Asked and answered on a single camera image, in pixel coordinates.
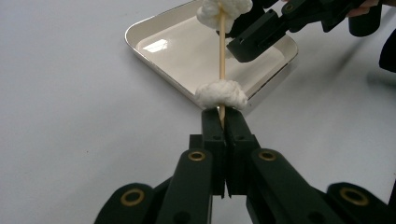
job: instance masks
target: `white table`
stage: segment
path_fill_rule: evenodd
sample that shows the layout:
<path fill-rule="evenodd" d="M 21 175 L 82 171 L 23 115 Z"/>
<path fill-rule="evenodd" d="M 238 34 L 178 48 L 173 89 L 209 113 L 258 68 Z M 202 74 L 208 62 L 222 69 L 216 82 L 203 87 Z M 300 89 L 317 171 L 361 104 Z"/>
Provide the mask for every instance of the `white table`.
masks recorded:
<path fill-rule="evenodd" d="M 201 110 L 125 44 L 133 23 L 187 0 L 2 1 L 0 223 L 93 223 L 119 187 L 171 176 Z M 384 7 L 365 38 L 343 22 L 290 34 L 290 74 L 246 114 L 312 186 L 346 181 L 387 202 L 396 173 L 396 74 L 378 68 L 395 28 Z M 250 223 L 243 197 L 213 223 Z"/>

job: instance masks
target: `white fluffy material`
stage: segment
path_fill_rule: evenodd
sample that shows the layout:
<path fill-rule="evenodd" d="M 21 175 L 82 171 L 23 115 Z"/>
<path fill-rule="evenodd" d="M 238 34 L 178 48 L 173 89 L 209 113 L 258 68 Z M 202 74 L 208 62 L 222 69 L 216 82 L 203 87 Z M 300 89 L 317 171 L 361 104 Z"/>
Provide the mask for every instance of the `white fluffy material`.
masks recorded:
<path fill-rule="evenodd" d="M 253 7 L 251 0 L 204 0 L 197 10 L 197 19 L 203 25 L 219 30 L 220 6 L 225 12 L 225 33 L 230 33 L 233 21 Z"/>
<path fill-rule="evenodd" d="M 241 90 L 239 83 L 224 79 L 198 87 L 195 99 L 204 108 L 226 105 L 241 110 L 248 103 L 248 98 Z"/>

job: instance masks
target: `silver tray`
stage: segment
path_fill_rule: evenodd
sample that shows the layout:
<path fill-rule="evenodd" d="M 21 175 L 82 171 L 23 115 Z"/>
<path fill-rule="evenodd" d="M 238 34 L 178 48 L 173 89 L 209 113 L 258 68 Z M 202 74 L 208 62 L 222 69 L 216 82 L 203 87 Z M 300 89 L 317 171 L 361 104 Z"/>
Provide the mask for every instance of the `silver tray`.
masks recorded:
<path fill-rule="evenodd" d="M 194 102 L 198 86 L 219 79 L 219 36 L 196 20 L 201 5 L 202 0 L 191 1 L 140 21 L 125 33 L 135 55 Z M 276 76 L 297 52 L 295 42 L 285 35 L 250 63 L 227 59 L 226 78 L 239 82 L 250 101 L 284 78 L 285 74 Z"/>

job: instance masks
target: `black handle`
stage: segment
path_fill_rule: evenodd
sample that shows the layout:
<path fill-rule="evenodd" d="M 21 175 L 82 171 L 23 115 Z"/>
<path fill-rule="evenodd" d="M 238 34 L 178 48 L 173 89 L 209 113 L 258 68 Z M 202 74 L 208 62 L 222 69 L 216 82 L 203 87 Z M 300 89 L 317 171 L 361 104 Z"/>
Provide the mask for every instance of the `black handle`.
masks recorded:
<path fill-rule="evenodd" d="M 357 17 L 350 17 L 349 32 L 354 36 L 367 36 L 374 33 L 381 22 L 382 3 L 371 7 L 370 12 Z"/>

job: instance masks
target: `wooden stick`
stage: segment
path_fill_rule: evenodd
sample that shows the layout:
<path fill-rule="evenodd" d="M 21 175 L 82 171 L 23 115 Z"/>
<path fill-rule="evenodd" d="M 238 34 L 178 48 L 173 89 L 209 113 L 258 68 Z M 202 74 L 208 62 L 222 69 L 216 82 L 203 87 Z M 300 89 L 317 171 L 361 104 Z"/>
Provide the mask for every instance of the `wooden stick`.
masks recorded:
<path fill-rule="evenodd" d="M 225 13 L 220 7 L 220 29 L 219 29 L 219 79 L 225 79 Z M 225 106 L 219 106 L 219 118 L 221 127 L 224 129 Z"/>

